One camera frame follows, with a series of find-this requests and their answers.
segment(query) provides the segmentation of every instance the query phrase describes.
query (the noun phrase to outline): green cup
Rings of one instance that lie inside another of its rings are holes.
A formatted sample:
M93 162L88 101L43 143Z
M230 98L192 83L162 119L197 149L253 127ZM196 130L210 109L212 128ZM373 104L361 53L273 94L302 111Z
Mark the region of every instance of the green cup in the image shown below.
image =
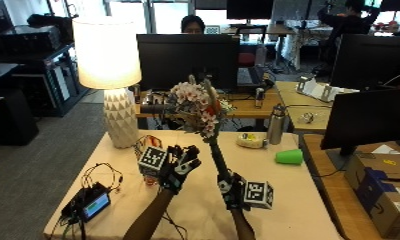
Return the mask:
M303 161L302 150L293 149L288 151L277 152L276 162L284 164L301 164Z

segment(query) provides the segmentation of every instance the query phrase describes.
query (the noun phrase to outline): wooden desk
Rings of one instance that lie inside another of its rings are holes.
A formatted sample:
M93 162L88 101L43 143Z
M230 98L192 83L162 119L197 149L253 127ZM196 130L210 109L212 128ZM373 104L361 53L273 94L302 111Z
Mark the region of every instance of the wooden desk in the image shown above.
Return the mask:
M335 171L333 163L323 150L319 149L322 135L305 134L305 145L310 155L311 164L318 175L326 175ZM381 146L370 144L359 146L358 150L371 152ZM393 149L400 151L400 146L394 142L385 143ZM323 186L325 196L330 204L330 214L337 221L342 237L350 240L375 240L382 239L366 214L354 191L343 177L343 172L338 172L331 176L319 178Z
M281 101L288 107L288 114L294 131L323 132L327 126L331 103L325 103L295 92L297 82L276 82ZM311 123L298 121L303 113L314 114Z
M277 103L281 103L281 99L278 97L276 88L272 88L266 91L264 104L261 108L254 108L254 96L246 99L249 97L249 94L228 94L226 96L220 95L220 97L225 98L229 101L229 103L237 108L226 115L226 117L253 118L256 131L262 130L264 120L269 119L273 106L277 105ZM152 117L150 113L140 112L140 104L136 104L134 111L137 118Z
M180 194L173 198L168 212L176 224L186 228L189 239L237 239L233 220L225 210L221 193L216 185L216 167L209 146L196 134L182 131L140 131L153 135L164 146L194 144L200 149L201 166L188 176ZM245 217L254 229L256 239L339 239L322 204L305 164L299 166L277 164L276 152L297 148L297 136L285 133L281 144L269 149L248 149L237 146L238 133L220 132L218 144L228 167L246 180L269 181L274 188L273 209L252 209ZM110 205L85 224L89 240L121 239L134 219L157 194L157 186L148 187L138 173L133 149L116 149L108 135L104 135L60 205L44 228L49 236L63 206L80 189L80 176L96 163L106 162L121 171L124 181L121 192L110 193ZM92 180L108 186L112 182L109 169L100 168L90 174ZM64 226L57 226L52 239L60 239ZM80 230L75 226L76 239ZM161 220L152 239L180 239L173 226Z
M230 28L229 25L220 25L221 33L222 34L236 34L237 28ZM242 30L244 34L260 34L258 29ZM278 46L277 46L277 53L276 53L276 66L280 63L281 59L281 50L282 50L282 43L284 38L286 35L295 35L295 32L289 29L282 24L269 24L266 27L266 34L277 35L278 36Z

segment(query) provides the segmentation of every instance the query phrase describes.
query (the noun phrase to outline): metal bottle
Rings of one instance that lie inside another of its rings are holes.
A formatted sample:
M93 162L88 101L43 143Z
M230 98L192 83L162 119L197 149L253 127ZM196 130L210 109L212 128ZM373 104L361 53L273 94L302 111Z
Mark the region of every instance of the metal bottle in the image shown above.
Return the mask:
M266 139L272 145L277 145L281 142L282 125L285 120L285 107L278 103L272 110L270 120L266 132Z

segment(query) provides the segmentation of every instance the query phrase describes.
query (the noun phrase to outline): black glove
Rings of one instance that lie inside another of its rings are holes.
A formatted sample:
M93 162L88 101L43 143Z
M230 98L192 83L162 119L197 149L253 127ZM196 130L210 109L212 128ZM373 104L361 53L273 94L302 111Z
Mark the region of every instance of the black glove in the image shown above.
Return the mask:
M200 153L196 146L189 146L181 149L180 146L168 147L168 159L172 162L165 162L160 169L158 183L164 189L169 189L174 195L182 188L182 183L185 181L188 173L196 169L201 161L197 159L197 154Z
M250 206L242 201L245 179L237 173L230 172L230 179L221 179L217 176L217 186L226 204L226 210L244 209L250 211Z

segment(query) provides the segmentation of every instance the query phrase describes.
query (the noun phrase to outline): black monitor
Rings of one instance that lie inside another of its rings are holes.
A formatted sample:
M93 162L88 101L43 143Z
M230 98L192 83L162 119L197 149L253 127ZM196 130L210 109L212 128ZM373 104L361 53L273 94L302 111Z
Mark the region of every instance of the black monitor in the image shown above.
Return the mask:
M382 0L381 11L400 11L400 0Z
M226 19L270 19L273 0L226 0Z
M400 82L400 37L343 34L330 86L373 90Z
M169 90L193 74L217 89L237 88L240 37L224 34L137 34L141 90Z
M337 94L321 142L339 169L358 145L400 140L400 89Z

